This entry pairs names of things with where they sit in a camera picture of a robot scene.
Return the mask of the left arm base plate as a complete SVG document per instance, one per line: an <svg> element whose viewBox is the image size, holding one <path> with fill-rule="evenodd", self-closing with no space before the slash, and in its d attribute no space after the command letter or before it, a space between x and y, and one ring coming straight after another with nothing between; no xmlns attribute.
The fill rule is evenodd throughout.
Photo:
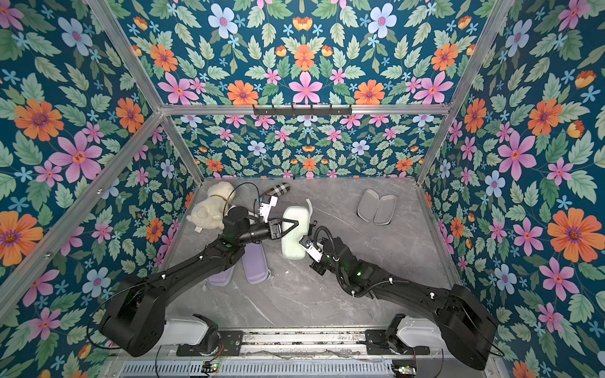
<svg viewBox="0 0 605 378"><path fill-rule="evenodd" d="M177 348L178 357L238 356L243 346L242 331L212 331L196 345L183 344Z"/></svg>

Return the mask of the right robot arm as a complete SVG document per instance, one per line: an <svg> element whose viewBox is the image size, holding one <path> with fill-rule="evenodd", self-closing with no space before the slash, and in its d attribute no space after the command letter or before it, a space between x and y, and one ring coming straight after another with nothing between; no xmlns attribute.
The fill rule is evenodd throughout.
<svg viewBox="0 0 605 378"><path fill-rule="evenodd" d="M391 274L378 265L356 258L340 238L299 241L320 275L334 274L341 289L354 298L370 296L395 303L436 326L439 347L464 365L484 370L492 352L498 322L472 292L461 285L435 288Z"/></svg>

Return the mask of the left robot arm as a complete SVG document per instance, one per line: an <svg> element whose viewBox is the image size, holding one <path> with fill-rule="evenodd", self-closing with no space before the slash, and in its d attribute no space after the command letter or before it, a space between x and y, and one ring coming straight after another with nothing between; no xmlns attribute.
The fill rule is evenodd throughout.
<svg viewBox="0 0 605 378"><path fill-rule="evenodd" d="M182 263L146 278L129 276L108 302L99 332L140 357L159 345L165 332L165 309L174 299L207 278L234 266L245 246L282 239L301 223L287 218L263 221L235 206L223 217L223 231L214 241Z"/></svg>

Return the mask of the mint green zippered case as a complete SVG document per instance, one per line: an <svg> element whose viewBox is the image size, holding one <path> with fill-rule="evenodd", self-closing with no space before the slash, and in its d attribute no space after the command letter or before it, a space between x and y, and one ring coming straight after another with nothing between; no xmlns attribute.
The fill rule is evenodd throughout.
<svg viewBox="0 0 605 378"><path fill-rule="evenodd" d="M281 239L282 255L288 260L302 260L307 253L300 246L299 241L309 235L310 221L313 214L311 201L307 199L306 206L289 206L283 213L283 218L294 219L299 226Z"/></svg>

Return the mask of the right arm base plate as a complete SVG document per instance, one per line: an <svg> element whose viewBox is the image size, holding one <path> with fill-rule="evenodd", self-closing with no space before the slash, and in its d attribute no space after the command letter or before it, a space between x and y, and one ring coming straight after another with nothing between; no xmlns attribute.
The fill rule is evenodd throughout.
<svg viewBox="0 0 605 378"><path fill-rule="evenodd" d="M406 356L426 356L430 355L428 347L410 347L396 336L389 334L386 329L367 329L364 333L364 339L359 344L366 347L369 355L406 355Z"/></svg>

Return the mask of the beige case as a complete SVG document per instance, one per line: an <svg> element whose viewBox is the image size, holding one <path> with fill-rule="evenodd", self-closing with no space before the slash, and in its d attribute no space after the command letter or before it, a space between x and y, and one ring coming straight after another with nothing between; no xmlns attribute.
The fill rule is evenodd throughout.
<svg viewBox="0 0 605 378"><path fill-rule="evenodd" d="M375 225L389 225L392 222L397 197L392 194L378 195L373 189L366 189L359 201L357 216Z"/></svg>

